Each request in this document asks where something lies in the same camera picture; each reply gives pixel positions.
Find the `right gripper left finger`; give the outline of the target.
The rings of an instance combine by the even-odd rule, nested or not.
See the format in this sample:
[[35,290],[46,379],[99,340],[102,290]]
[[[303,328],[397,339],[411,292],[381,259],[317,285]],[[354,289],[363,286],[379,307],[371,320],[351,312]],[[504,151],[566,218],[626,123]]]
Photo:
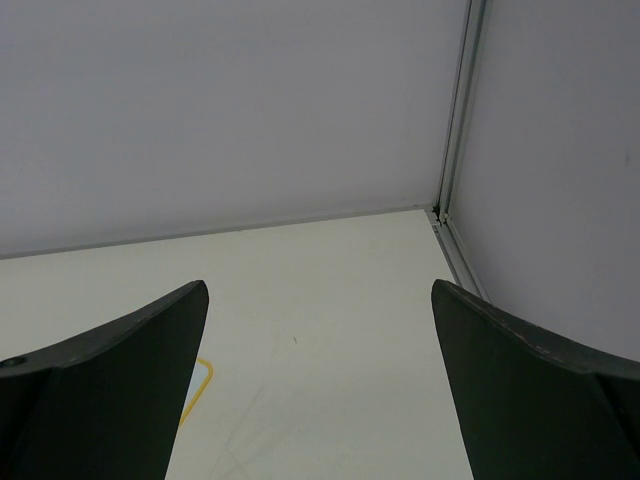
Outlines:
[[163,479],[209,304],[192,281],[1,363],[4,479]]

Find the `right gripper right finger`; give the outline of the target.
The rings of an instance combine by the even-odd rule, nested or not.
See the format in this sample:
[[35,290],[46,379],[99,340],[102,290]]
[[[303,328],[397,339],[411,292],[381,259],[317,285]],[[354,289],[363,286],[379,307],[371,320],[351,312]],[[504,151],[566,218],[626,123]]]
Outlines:
[[636,479],[639,364],[434,282],[437,336],[476,479]]

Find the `yellow-framed small whiteboard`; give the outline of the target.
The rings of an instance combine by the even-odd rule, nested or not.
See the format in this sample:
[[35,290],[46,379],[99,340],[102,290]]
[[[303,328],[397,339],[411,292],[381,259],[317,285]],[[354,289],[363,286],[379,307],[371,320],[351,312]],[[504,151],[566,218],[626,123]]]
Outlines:
[[198,357],[194,365],[191,380],[187,390],[187,395],[183,405],[183,409],[180,417],[180,423],[179,423],[180,426],[183,425],[186,418],[189,416],[189,414],[193,410],[194,406],[196,405],[201,395],[209,385],[213,376],[214,376],[213,365],[209,361]]

